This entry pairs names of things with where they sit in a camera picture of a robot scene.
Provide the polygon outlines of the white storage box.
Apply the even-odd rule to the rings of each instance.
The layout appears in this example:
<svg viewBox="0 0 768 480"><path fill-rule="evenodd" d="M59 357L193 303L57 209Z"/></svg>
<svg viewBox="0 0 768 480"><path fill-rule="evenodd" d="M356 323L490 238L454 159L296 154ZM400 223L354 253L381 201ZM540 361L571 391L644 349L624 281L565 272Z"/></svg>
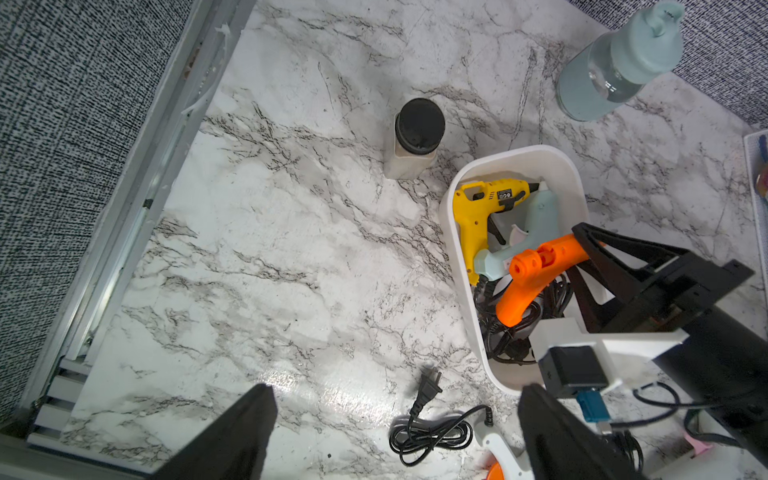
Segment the white storage box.
<svg viewBox="0 0 768 480"><path fill-rule="evenodd" d="M544 181L558 200L559 229L562 235L571 233L574 225L589 222L590 218L575 164L564 152L548 145L513 149L468 163L453 177L440 202L438 218L469 347L481 361L485 375L493 385L505 394L517 395L524 385L543 382L540 370L535 365L504 365L487 359L473 300L473 288L469 283L460 248L459 227L453 218L453 199L458 186L504 178Z"/></svg>

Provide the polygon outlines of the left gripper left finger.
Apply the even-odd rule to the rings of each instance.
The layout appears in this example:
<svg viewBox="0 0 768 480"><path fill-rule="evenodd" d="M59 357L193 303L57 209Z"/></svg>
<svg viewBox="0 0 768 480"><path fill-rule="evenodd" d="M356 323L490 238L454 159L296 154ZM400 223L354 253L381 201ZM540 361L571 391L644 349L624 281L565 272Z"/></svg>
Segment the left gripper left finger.
<svg viewBox="0 0 768 480"><path fill-rule="evenodd" d="M257 384L150 477L259 479L277 414L273 388Z"/></svg>

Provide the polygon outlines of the white pink glue gun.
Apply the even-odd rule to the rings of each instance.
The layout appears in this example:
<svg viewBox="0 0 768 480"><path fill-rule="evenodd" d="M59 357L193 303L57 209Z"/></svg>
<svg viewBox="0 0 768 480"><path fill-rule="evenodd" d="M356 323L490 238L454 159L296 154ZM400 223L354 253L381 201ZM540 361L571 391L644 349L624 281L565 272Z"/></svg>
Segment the white pink glue gun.
<svg viewBox="0 0 768 480"><path fill-rule="evenodd" d="M684 435L684 439L693 448L694 457L699 456L703 453L706 453L707 451L711 450L714 447L713 443L697 440L691 434L688 434L688 433Z"/></svg>

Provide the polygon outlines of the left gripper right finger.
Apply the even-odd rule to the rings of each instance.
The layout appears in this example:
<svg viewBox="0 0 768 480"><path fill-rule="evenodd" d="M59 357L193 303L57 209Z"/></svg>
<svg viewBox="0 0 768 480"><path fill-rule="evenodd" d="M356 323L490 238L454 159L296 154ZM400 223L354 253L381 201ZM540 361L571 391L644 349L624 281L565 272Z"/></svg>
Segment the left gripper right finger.
<svg viewBox="0 0 768 480"><path fill-rule="evenodd" d="M537 480L643 477L539 384L522 389L518 417Z"/></svg>

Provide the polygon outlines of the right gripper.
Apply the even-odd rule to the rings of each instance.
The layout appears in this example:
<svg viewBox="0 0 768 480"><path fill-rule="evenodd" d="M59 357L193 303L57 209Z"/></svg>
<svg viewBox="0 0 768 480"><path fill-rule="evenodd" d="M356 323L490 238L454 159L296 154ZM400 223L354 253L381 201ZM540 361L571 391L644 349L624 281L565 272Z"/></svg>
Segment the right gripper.
<svg viewBox="0 0 768 480"><path fill-rule="evenodd" d="M586 222L572 233L587 259L570 267L567 276L590 333L675 331L754 274L737 260L718 266L699 259L681 266L690 253L686 249Z"/></svg>

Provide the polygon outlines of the mint green glue gun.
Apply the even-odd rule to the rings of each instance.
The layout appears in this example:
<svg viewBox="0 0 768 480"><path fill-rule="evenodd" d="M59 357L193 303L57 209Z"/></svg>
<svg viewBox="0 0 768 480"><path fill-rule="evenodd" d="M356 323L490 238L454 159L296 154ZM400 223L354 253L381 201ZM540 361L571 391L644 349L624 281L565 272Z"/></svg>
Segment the mint green glue gun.
<svg viewBox="0 0 768 480"><path fill-rule="evenodd" d="M491 214L487 228L489 246L475 255L474 270L488 280L499 280L509 273L516 255L561 236L557 196L543 183L514 209Z"/></svg>

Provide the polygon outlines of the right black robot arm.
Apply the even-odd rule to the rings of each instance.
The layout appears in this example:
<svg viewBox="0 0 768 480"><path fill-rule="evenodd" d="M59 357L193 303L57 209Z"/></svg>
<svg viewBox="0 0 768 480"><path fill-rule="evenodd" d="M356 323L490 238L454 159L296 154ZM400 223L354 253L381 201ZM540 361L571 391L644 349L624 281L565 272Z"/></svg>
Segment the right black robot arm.
<svg viewBox="0 0 768 480"><path fill-rule="evenodd" d="M655 364L765 464L767 342L716 305L752 270L587 223L572 232L589 258L568 271L587 330L687 333Z"/></svg>

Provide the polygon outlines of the yellow glue gun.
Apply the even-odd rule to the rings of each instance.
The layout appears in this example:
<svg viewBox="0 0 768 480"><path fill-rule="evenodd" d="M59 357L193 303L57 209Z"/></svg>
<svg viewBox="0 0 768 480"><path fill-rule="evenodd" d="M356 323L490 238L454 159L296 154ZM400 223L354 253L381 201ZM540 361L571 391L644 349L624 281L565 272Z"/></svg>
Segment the yellow glue gun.
<svg viewBox="0 0 768 480"><path fill-rule="evenodd" d="M474 181L459 186L454 192L453 216L459 226L460 247L471 286L475 286L480 277L474 268L474 258L488 247L489 216L514 209L539 187L539 182L508 178Z"/></svg>

